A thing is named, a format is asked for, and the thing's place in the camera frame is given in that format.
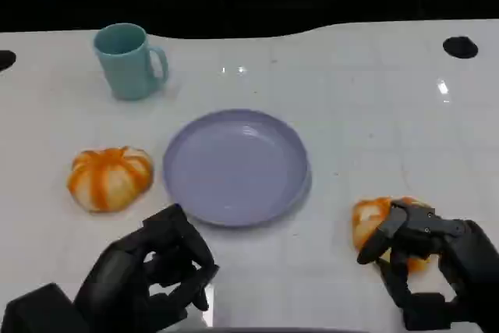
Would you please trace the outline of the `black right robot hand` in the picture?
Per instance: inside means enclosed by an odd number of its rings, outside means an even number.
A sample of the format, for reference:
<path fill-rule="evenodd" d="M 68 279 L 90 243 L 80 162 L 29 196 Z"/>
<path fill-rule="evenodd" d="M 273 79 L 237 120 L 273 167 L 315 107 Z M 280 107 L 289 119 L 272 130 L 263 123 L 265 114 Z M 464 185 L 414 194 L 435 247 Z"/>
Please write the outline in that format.
<path fill-rule="evenodd" d="M 407 330 L 445 330 L 457 322 L 498 330 L 498 252 L 474 221 L 444 219 L 411 197 L 380 197 L 355 205 L 352 239 L 358 263 L 378 266 Z M 409 289 L 409 274 L 433 255 L 455 292 L 451 301 Z"/>

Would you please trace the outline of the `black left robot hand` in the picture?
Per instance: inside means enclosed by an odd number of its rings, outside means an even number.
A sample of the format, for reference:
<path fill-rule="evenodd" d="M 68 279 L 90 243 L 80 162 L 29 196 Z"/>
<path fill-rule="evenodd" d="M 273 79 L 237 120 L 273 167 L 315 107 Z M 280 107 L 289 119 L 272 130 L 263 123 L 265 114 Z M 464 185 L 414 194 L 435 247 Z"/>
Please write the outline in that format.
<path fill-rule="evenodd" d="M 187 308 L 209 308 L 205 288 L 219 267 L 179 204 L 111 243 L 74 299 L 92 332 L 158 332 Z"/>

